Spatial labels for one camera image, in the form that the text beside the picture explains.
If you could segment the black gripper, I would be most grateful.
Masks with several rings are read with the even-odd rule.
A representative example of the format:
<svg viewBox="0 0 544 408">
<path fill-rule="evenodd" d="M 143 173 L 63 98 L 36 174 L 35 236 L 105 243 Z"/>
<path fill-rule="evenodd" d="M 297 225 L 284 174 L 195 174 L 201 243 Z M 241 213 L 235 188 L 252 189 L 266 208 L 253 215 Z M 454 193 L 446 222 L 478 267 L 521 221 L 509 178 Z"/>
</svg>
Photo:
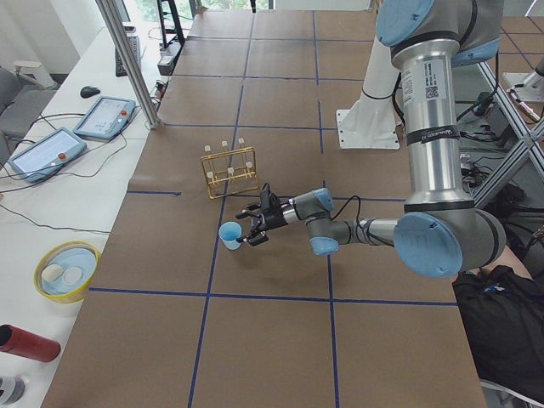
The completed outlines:
<svg viewBox="0 0 544 408">
<path fill-rule="evenodd" d="M 264 212 L 259 202 L 252 204 L 252 209 L 245 208 L 235 215 L 236 218 L 252 218 L 252 232 L 237 239 L 239 243 L 247 243 L 252 247 L 269 240 L 266 231 L 275 230 L 296 221 L 296 210 L 293 200 L 281 201 L 281 208 L 275 212 Z"/>
</svg>

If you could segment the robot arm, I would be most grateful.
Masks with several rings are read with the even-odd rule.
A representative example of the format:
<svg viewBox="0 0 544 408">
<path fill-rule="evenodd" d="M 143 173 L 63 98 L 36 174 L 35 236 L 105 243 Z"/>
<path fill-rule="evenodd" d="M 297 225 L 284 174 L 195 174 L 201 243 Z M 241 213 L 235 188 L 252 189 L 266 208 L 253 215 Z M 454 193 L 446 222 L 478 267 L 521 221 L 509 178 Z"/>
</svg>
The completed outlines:
<svg viewBox="0 0 544 408">
<path fill-rule="evenodd" d="M 463 188 L 452 69 L 496 54 L 502 12 L 500 1 L 386 1 L 378 10 L 365 86 L 337 125 L 348 133 L 356 124 L 370 128 L 370 114 L 401 93 L 411 196 L 400 218 L 342 221 L 327 189 L 282 201 L 263 187 L 259 201 L 242 212 L 252 227 L 241 240 L 259 245 L 270 230 L 300 220 L 318 256 L 354 243 L 386 245 L 410 270 L 428 277 L 498 259 L 504 229 Z"/>
</svg>

